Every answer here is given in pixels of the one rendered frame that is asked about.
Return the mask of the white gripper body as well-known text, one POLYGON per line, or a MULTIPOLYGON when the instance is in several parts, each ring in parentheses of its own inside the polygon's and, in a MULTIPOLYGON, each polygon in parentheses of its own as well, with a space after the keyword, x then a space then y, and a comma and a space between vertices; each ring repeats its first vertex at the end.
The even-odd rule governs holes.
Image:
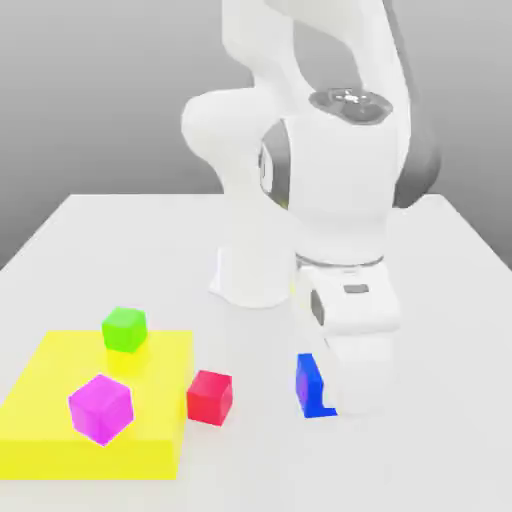
POLYGON ((392 335, 325 339, 332 397, 342 415, 373 415, 388 405, 394 378, 392 335))

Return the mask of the small blue cube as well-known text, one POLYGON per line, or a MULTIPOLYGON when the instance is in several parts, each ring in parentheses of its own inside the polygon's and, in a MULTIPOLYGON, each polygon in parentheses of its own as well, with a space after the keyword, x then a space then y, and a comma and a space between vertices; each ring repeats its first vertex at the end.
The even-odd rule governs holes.
POLYGON ((297 355, 295 391, 305 418, 332 417, 334 407, 323 404, 324 381, 311 353, 297 355))

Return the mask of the small red cube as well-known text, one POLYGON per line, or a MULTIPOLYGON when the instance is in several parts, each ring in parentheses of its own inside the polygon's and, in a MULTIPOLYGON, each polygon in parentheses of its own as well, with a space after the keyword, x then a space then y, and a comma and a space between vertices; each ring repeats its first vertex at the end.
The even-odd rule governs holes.
POLYGON ((233 403, 232 377, 200 370, 187 390, 190 420, 222 426, 233 403))

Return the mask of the small green cube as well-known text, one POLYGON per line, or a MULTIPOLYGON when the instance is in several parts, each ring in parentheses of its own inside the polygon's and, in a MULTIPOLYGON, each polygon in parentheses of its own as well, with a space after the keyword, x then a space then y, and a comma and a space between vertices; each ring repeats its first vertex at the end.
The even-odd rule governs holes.
POLYGON ((145 312, 116 307, 102 322, 102 335, 108 350, 134 353, 147 338, 145 312))

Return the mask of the small magenta cube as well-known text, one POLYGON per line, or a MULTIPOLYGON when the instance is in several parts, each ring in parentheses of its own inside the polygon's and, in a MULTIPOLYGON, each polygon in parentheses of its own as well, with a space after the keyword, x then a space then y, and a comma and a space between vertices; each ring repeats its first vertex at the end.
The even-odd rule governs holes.
POLYGON ((74 429, 106 446, 134 420, 129 387, 102 374, 68 397, 74 429))

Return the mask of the large yellow box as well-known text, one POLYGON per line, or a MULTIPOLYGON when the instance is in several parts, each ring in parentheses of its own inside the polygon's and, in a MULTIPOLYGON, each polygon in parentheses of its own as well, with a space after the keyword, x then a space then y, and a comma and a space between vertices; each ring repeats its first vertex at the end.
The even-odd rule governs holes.
POLYGON ((0 479, 175 479, 193 375, 189 331, 151 331, 133 354, 99 331, 48 332, 0 404, 0 479), (74 429, 68 405, 97 375, 127 386, 134 408, 106 446, 74 429))

